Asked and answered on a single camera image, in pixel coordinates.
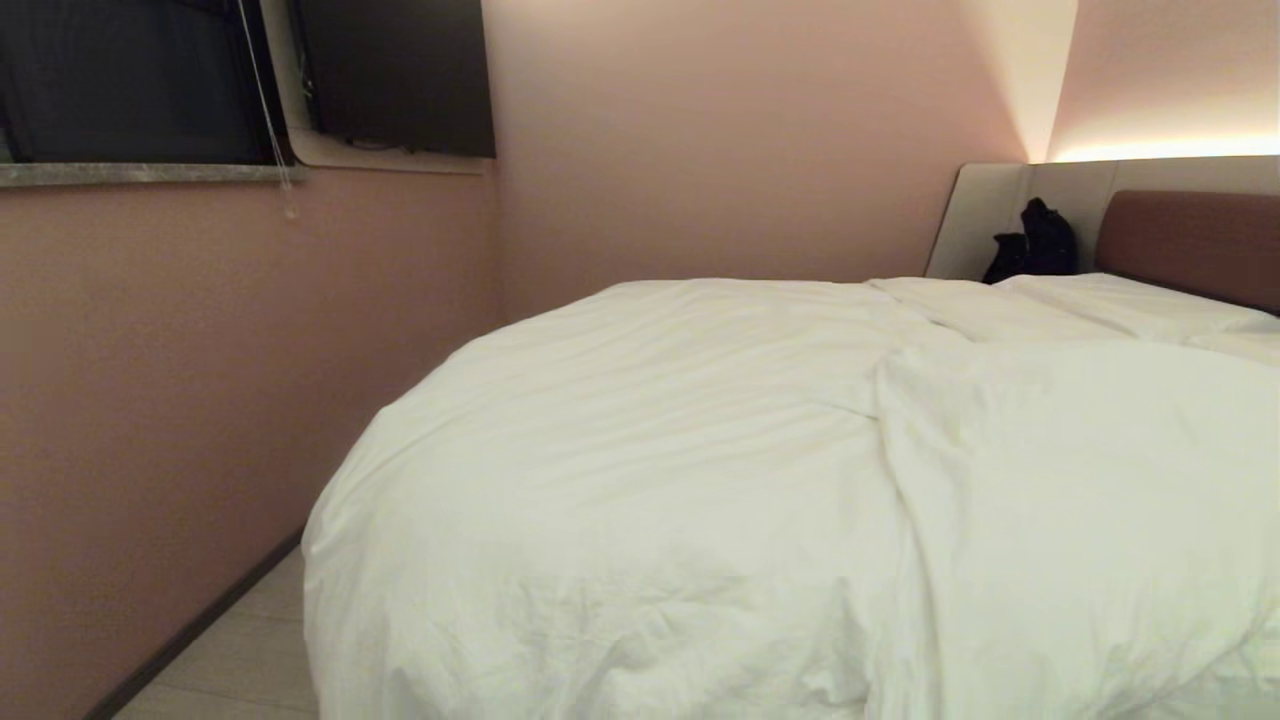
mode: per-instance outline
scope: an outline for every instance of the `black bag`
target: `black bag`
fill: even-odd
[[[1000,249],[982,282],[995,284],[1014,275],[1074,275],[1080,272],[1075,232],[1039,197],[1023,210],[1023,229],[1027,232],[996,236]]]

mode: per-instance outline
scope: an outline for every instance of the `window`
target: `window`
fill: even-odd
[[[274,127],[292,163],[259,0],[0,0],[0,160],[274,164]]]

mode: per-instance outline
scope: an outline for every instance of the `tile floor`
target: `tile floor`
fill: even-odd
[[[302,553],[289,553],[115,717],[319,717],[302,641]]]

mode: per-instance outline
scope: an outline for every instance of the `wall-mounted tv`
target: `wall-mounted tv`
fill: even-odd
[[[480,0],[292,0],[316,129],[495,158]]]

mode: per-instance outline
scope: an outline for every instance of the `duvet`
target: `duvet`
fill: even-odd
[[[472,342],[312,511],[323,715],[1280,710],[1277,372],[998,293],[628,283]]]

